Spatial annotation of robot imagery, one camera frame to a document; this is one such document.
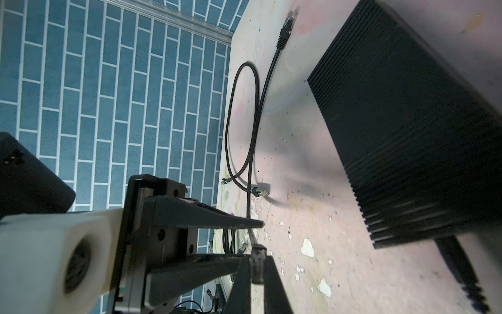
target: blue brick wall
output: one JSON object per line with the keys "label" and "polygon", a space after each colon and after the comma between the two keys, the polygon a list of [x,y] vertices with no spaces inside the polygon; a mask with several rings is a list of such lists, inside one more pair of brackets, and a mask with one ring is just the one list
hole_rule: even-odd
{"label": "blue brick wall", "polygon": [[249,0],[153,0],[225,30],[235,32]]}
{"label": "blue brick wall", "polygon": [[[229,5],[205,10],[226,21]],[[138,173],[216,205],[230,47],[99,0],[3,0],[0,27],[0,131],[76,191],[72,211],[122,206]],[[209,241],[199,230],[197,251]]]}

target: worn painted table surface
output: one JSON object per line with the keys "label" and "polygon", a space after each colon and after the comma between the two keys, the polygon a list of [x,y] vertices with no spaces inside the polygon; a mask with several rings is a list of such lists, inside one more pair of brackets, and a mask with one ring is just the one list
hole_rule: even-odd
{"label": "worn painted table surface", "polygon": [[[453,10],[449,1],[388,1],[498,107],[502,89],[494,85],[502,77],[502,38],[494,30],[502,29],[501,19],[497,19],[500,5],[488,0],[461,2]],[[473,312],[433,242],[373,249],[306,82],[356,3],[252,0],[235,32],[226,109],[235,73],[243,62],[249,60],[257,66],[263,84],[284,19],[289,10],[300,7],[272,78],[258,133],[253,183],[270,187],[271,192],[269,197],[252,198],[252,218],[265,221],[265,227],[256,232],[258,241],[274,257],[295,313]],[[489,52],[480,47],[487,43],[492,44]],[[486,60],[486,54],[499,58]],[[254,79],[247,68],[237,83],[230,122],[234,168],[240,168],[247,154],[253,110]],[[222,153],[220,179],[228,177],[224,150]],[[245,199],[235,184],[223,185],[218,208],[245,216]],[[245,232],[239,233],[240,242],[246,239]],[[502,276],[492,255],[480,248],[476,235],[465,235],[461,242],[474,257],[493,311],[502,312],[497,298]],[[222,252],[221,231],[215,233],[213,248]],[[229,291],[228,277],[223,281]],[[252,304],[254,310],[262,306],[262,297],[255,296]]]}

